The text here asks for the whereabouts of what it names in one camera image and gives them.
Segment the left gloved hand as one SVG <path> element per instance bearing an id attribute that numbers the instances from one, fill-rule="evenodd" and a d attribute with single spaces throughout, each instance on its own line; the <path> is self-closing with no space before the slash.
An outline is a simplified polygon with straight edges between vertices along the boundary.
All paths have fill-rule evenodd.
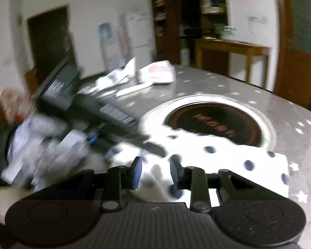
<path id="1" fill-rule="evenodd" d="M 33 114 L 14 133 L 8 166 L 0 177 L 9 185 L 41 190 L 72 175 L 88 153 L 85 133 L 56 118 Z"/>

